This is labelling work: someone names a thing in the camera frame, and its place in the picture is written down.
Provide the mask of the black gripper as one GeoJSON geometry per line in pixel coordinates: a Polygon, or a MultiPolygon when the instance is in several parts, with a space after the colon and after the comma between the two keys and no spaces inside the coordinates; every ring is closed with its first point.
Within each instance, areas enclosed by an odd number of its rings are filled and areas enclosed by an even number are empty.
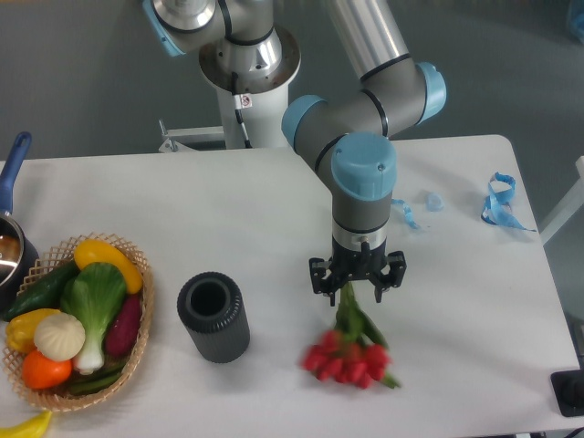
{"type": "Polygon", "coordinates": [[[375,301],[381,303],[385,291],[401,286],[406,272],[403,251],[386,255],[385,249],[385,243],[374,249],[363,244],[359,251],[353,251],[333,241],[331,259],[308,260],[313,292],[327,297],[335,307],[337,292],[349,281],[368,280],[374,285],[375,301]]]}

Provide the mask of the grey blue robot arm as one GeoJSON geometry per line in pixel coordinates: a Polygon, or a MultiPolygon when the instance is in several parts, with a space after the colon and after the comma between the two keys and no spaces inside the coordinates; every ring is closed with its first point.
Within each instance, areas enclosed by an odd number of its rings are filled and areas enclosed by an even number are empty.
{"type": "Polygon", "coordinates": [[[223,141],[229,149],[290,147],[332,195],[332,254],[313,258],[315,293],[333,297],[367,280],[381,296],[402,283],[404,254],[385,250],[396,183],[391,136],[436,115],[446,101],[441,73],[412,60],[384,1],[329,1],[328,14],[360,90],[335,105],[290,99],[300,66],[297,41],[270,1],[146,1],[151,27],[173,57],[196,53],[214,87],[221,123],[165,131],[177,141],[223,141]]]}

